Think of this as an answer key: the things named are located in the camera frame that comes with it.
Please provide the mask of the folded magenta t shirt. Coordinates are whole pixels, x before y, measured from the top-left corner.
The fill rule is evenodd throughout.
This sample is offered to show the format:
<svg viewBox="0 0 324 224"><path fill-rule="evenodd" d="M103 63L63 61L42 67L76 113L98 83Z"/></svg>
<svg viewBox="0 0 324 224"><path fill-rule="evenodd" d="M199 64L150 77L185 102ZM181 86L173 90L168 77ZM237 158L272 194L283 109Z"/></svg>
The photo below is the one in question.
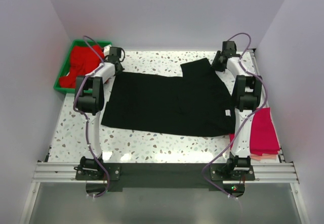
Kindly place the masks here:
<svg viewBox="0 0 324 224"><path fill-rule="evenodd" d="M251 110L234 111L235 132L230 135L233 156L247 158L251 154L276 155L279 152L280 147L269 108L257 109L253 115L250 115Z"/></svg>

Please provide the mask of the red t shirt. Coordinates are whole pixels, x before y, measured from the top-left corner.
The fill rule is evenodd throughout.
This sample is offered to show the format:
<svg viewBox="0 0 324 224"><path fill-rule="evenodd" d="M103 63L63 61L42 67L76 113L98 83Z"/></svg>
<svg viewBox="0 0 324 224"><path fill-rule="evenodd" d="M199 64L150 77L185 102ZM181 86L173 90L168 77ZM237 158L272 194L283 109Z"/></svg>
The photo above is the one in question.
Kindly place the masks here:
<svg viewBox="0 0 324 224"><path fill-rule="evenodd" d="M75 81L78 76L91 73L102 62L89 47L74 46L69 57L70 69L68 75L59 78L59 85L63 88L75 88Z"/></svg>

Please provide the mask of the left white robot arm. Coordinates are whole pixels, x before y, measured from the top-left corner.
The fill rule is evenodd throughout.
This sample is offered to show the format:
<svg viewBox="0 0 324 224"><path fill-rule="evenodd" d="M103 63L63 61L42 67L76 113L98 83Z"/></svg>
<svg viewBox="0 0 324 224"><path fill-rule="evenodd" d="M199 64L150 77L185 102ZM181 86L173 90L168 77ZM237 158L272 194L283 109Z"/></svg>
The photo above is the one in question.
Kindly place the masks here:
<svg viewBox="0 0 324 224"><path fill-rule="evenodd" d="M85 117L87 150L83 160L93 160L98 167L102 164L99 123L101 111L104 107L104 83L122 73L124 59L124 49L105 46L103 57L99 57L99 65L84 76L76 78L73 109Z"/></svg>

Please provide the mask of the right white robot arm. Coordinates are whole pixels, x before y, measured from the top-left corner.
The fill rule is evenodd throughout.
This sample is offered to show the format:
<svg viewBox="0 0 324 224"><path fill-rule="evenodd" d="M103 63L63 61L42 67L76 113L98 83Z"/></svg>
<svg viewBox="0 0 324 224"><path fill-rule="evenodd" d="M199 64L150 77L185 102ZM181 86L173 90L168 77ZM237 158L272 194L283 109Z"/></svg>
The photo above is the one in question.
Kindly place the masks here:
<svg viewBox="0 0 324 224"><path fill-rule="evenodd" d="M217 51L212 68L219 72L228 70L235 82L231 95L235 112L235 133L230 142L230 154L219 173L230 175L234 172L249 172L251 168L250 140L252 122L261 102L262 78L249 72L241 62L232 40L222 42L222 50Z"/></svg>

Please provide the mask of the green plastic tray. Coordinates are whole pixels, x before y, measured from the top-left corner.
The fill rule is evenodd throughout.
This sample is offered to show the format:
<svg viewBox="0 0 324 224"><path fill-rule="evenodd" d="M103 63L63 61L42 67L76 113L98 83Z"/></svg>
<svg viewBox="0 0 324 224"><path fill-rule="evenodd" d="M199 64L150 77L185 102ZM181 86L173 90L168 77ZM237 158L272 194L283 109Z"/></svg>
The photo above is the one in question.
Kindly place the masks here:
<svg viewBox="0 0 324 224"><path fill-rule="evenodd" d="M100 62L83 40L74 40L57 76L54 89L62 93L74 93L76 77L92 72Z"/></svg>

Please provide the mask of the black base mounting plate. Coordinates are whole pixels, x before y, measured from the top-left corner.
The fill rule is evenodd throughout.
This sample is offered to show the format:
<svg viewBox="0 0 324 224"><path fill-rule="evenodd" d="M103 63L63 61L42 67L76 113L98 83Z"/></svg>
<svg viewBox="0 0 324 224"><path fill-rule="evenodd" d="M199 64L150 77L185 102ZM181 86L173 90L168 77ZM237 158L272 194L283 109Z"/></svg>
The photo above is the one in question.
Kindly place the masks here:
<svg viewBox="0 0 324 224"><path fill-rule="evenodd" d="M126 188L149 189L224 189L241 196L245 182L254 181L253 168L249 172L223 175L218 172L225 163L211 164L206 170L204 163L103 163L98 167L93 160L74 167L75 179L86 182L88 194L104 191L121 192Z"/></svg>

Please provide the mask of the folded pink t shirt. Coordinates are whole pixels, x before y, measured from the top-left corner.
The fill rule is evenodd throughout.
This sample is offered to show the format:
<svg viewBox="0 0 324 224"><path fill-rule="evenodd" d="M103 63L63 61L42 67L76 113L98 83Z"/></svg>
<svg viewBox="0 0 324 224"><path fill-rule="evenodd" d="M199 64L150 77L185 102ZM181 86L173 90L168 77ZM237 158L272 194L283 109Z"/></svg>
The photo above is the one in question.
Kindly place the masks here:
<svg viewBox="0 0 324 224"><path fill-rule="evenodd" d="M276 160L277 159L277 155L274 154L263 154L263 155L256 155L256 154L251 154L250 158L252 160L256 160L256 161L263 161L263 160Z"/></svg>

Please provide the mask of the black t shirt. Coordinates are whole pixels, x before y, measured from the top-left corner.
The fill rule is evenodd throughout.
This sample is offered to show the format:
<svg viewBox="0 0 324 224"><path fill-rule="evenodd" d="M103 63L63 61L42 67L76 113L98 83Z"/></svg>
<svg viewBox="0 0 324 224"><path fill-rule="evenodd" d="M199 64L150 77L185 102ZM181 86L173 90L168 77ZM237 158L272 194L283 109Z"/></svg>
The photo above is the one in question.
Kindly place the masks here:
<svg viewBox="0 0 324 224"><path fill-rule="evenodd" d="M184 63L181 69L181 77L132 72L116 76L101 124L179 136L233 134L231 95L209 60Z"/></svg>

